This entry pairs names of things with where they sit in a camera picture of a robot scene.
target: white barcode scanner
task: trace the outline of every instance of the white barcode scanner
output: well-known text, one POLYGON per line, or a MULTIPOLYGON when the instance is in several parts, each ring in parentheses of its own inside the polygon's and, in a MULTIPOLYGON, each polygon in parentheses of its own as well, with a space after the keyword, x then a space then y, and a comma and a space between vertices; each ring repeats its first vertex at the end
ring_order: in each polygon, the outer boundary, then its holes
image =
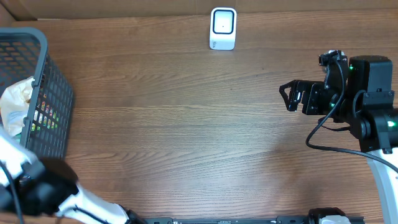
POLYGON ((232 50, 236 38, 236 11, 230 7, 217 7, 211 12, 210 48, 232 50))

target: wire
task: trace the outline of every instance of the wire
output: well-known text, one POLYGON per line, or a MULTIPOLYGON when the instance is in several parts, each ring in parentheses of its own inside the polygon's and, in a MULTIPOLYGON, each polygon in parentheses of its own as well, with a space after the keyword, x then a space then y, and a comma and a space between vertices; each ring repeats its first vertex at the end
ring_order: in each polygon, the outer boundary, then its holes
POLYGON ((63 214, 62 214, 61 218, 63 218, 63 217, 65 216, 65 214, 66 214, 67 212, 69 212, 70 210, 73 210, 73 211, 75 211, 75 212, 76 212, 76 211, 79 211, 79 212, 81 212, 81 213, 84 213, 84 214, 88 215, 90 218, 96 220, 96 221, 99 222, 99 223, 102 223, 102 224, 109 224, 107 221, 104 221, 104 220, 98 218, 97 216, 93 215, 92 213, 90 213, 90 212, 88 212, 88 211, 86 211, 86 210, 84 210, 84 209, 82 209, 82 208, 77 207, 77 205, 75 205, 74 207, 69 207, 69 208, 65 209, 65 210, 63 211, 63 214))
POLYGON ((24 217, 22 216, 21 204, 19 203, 19 198, 18 198, 17 190, 15 188, 14 179, 12 178, 12 176, 11 176, 10 172, 8 171, 6 165, 4 165, 1 161, 0 161, 0 166, 1 166, 2 170, 4 171, 4 173, 6 174, 7 180, 9 182, 9 184, 10 184, 12 197, 14 199, 15 211, 17 213, 17 216, 18 216, 18 219, 19 219, 19 223, 20 224, 24 224, 24 217))
POLYGON ((324 117, 324 119, 310 132, 310 134, 308 135, 307 139, 305 140, 305 144, 312 148, 312 149, 319 149, 319 150, 323 150, 323 151, 333 151, 333 152, 343 152, 343 153, 348 153, 348 154, 354 154, 354 155, 359 155, 359 156, 363 156, 363 157, 367 157, 370 159, 373 159, 375 161, 381 162, 382 164, 390 167, 392 170, 394 170, 395 172, 398 173, 398 168, 394 165, 392 165, 390 162, 381 159, 378 156, 374 156, 368 153, 364 153, 364 152, 359 152, 359 151, 355 151, 355 150, 351 150, 351 149, 342 149, 342 148, 337 148, 337 147, 328 147, 328 146, 316 146, 310 143, 310 139, 311 137, 316 133, 316 131, 319 130, 319 128, 325 123, 325 121, 331 116, 333 115, 333 113, 337 110, 338 106, 341 104, 341 102, 343 101, 343 97, 344 97, 344 92, 345 92, 345 81, 344 81, 344 77, 343 77, 343 71, 341 69, 340 64, 337 62, 337 60, 335 60, 335 63, 337 64, 339 70, 340 70, 340 75, 341 75, 341 94, 340 97, 338 98, 338 101, 335 105, 335 107, 333 107, 330 112, 324 117))
MULTIPOLYGON (((325 117, 318 119, 318 124, 321 123, 324 118, 325 117)), ((349 131, 349 129, 350 129, 349 126, 348 127, 342 127, 342 128, 329 128, 329 127, 326 127, 326 126, 322 125, 321 127, 325 128, 327 130, 330 130, 330 131, 349 131)))
POLYGON ((365 90, 359 90, 354 96, 354 100, 353 100, 353 116, 354 116, 354 118, 356 118, 356 113, 357 113, 356 109, 355 109, 356 101, 358 100, 358 97, 360 96, 361 93, 366 93, 366 91, 365 90))

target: green led indicator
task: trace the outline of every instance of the green led indicator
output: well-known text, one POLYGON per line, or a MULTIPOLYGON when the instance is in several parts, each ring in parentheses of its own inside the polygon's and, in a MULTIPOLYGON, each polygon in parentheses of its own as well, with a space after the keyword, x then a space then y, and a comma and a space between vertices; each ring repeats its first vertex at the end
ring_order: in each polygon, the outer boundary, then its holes
POLYGON ((389 127, 395 127, 397 125, 397 123, 395 123, 393 121, 387 121, 387 124, 389 127))

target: gray basket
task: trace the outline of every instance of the gray basket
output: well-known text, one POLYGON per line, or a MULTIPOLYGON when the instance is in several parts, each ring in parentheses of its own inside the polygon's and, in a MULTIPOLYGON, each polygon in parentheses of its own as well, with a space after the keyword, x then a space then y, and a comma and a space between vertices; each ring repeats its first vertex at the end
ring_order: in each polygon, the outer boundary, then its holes
POLYGON ((20 144, 38 157, 64 158, 73 91, 47 49, 47 39, 37 29, 1 28, 0 96, 8 86, 34 76, 20 144))

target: plastic bag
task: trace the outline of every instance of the plastic bag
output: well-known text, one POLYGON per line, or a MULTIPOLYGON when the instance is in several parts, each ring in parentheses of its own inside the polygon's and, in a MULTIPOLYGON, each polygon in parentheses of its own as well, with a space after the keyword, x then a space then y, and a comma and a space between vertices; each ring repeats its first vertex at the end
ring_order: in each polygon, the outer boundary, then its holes
POLYGON ((12 137, 21 133, 32 98, 33 77, 19 81, 4 90, 0 98, 0 112, 4 129, 12 137))

